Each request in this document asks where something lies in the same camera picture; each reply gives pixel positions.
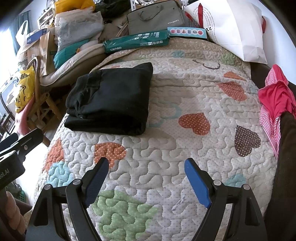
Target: metal screw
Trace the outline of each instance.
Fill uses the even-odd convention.
[[[214,185],[216,185],[216,186],[220,186],[222,183],[221,183],[221,181],[219,181],[219,180],[214,180]]]
[[[44,186],[44,189],[45,190],[48,190],[48,189],[50,189],[51,188],[51,185],[50,184],[46,184],[45,186]]]
[[[250,190],[250,186],[248,184],[244,184],[243,187],[245,190]]]
[[[75,179],[75,180],[73,181],[73,184],[74,184],[74,185],[79,185],[80,182],[81,182],[80,179]]]

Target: curtain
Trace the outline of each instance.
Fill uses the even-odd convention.
[[[15,35],[17,34],[18,30],[20,29],[21,25],[23,24],[24,21],[28,20],[28,33],[31,32],[30,28],[30,11],[26,11],[24,13],[19,14],[16,16],[16,18],[13,20],[13,22],[10,25],[10,32],[11,32],[11,37],[12,37],[12,42],[13,42],[13,49],[15,54],[17,54],[18,50],[20,49],[20,45],[18,44]]]

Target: floor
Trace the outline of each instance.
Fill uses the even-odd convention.
[[[64,115],[66,113],[65,103],[58,105],[59,110]],[[49,130],[46,132],[46,137],[50,140],[54,137],[56,129],[59,126],[59,120],[56,120],[51,124]],[[43,143],[35,147],[30,153],[26,155],[26,160],[23,165],[26,169],[25,173],[16,179],[16,183],[19,184],[26,193],[26,202],[30,205],[34,205],[34,192],[36,184],[39,178],[39,174],[43,167],[43,161],[47,154],[48,148]]]

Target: quilt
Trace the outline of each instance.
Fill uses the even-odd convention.
[[[140,136],[71,131],[65,115],[50,144],[35,191],[69,184],[108,158],[109,173],[88,213],[102,240],[187,241],[206,213],[184,172],[192,157],[225,185],[252,188],[264,214],[276,159],[259,124],[250,66],[219,45],[172,38],[163,47],[124,50],[94,68],[151,62],[146,131]],[[67,206],[67,228],[77,240]],[[216,240],[222,240],[227,205]]]

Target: black folded pants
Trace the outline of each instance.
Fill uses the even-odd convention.
[[[151,63],[102,69],[78,78],[66,100],[73,131],[140,135],[148,117]]]

